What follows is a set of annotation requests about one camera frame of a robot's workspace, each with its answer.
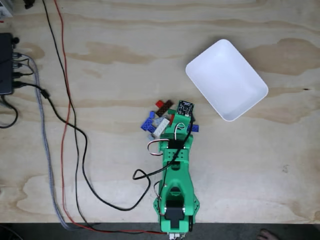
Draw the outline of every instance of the floor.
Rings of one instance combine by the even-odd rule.
[[[66,231],[58,223],[6,224],[24,240],[169,240],[167,235],[119,233],[96,233],[87,230]],[[158,231],[157,223],[101,223],[100,229],[144,229]],[[241,223],[197,223],[185,240],[255,240],[260,229],[268,229],[281,240],[320,240],[320,230],[308,224],[241,224]],[[0,229],[0,240],[15,240]]]

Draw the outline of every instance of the gray braided cable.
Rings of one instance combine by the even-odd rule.
[[[30,62],[33,65],[33,70],[34,70],[34,84],[37,86],[40,86],[40,78],[39,78],[39,71],[36,65],[36,62],[32,59],[32,57],[22,54],[22,56],[30,59]],[[53,208],[55,211],[56,216],[58,217],[61,225],[63,226],[64,229],[66,230],[76,230],[77,228],[71,227],[69,226],[60,210],[58,207],[58,204],[56,202],[56,193],[55,193],[55,182],[54,182],[54,176],[53,176],[53,169],[52,169],[52,162],[51,162],[51,156],[50,156],[50,150],[49,150],[49,144],[48,144],[48,139],[47,139],[47,134],[46,134],[46,125],[45,125],[45,112],[44,112],[44,107],[43,107],[43,103],[42,103],[42,99],[41,99],[41,93],[39,89],[35,89],[35,96],[36,96],[36,102],[38,104],[38,108],[40,111],[40,116],[41,116],[41,135],[42,135],[42,141],[43,141],[43,146],[44,146],[44,151],[45,151],[45,155],[46,155],[46,159],[48,162],[48,178],[49,178],[49,188],[50,188],[50,193],[51,193],[51,199],[52,199],[52,203],[53,203]]]

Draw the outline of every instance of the black power supply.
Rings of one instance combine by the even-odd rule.
[[[0,33],[0,95],[13,93],[13,49],[19,39],[11,33]]]

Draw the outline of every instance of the circuit board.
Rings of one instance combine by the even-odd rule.
[[[193,103],[180,100],[176,112],[179,115],[183,115],[185,117],[190,117],[193,109],[194,109]]]

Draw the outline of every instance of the white lego brick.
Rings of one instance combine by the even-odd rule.
[[[166,129],[167,125],[170,123],[170,121],[166,118],[162,120],[162,122],[159,124],[159,126],[155,129],[153,132],[153,135],[159,137],[162,132]]]
[[[161,117],[158,117],[158,118],[154,119],[154,120],[153,120],[154,125],[155,125],[156,127],[158,127],[159,124],[162,122],[162,120],[165,119],[165,118],[166,118],[165,116],[161,116]]]

